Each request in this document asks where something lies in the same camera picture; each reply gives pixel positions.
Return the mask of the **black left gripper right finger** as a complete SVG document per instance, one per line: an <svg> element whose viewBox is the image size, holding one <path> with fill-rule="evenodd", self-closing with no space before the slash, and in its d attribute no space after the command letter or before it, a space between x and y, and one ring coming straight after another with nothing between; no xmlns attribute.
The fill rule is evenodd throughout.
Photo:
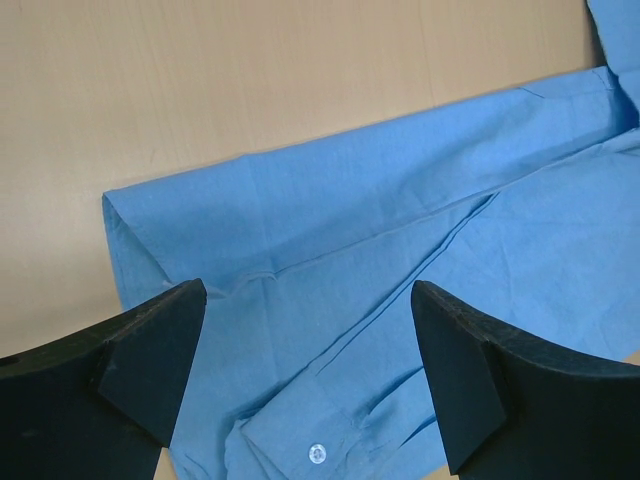
<svg viewBox="0 0 640 480"><path fill-rule="evenodd" d="M416 282L411 309L450 472L635 479L639 369L565 348Z"/></svg>

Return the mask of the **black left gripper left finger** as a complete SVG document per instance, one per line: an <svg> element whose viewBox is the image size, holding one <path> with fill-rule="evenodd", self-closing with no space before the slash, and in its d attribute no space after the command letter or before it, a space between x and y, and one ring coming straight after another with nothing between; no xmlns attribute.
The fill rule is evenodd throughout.
<svg viewBox="0 0 640 480"><path fill-rule="evenodd" d="M186 281L2 358L2 478L153 478L171 443L205 306L202 281Z"/></svg>

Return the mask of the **light blue long sleeve shirt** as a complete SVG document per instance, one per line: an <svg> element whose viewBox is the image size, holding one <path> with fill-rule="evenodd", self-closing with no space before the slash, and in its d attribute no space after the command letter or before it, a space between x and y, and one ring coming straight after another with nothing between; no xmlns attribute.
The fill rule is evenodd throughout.
<svg viewBox="0 0 640 480"><path fill-rule="evenodd" d="M417 280L563 346L639 347L639 5L607 63L106 193L121 302L208 300L181 479L419 479L445 455Z"/></svg>

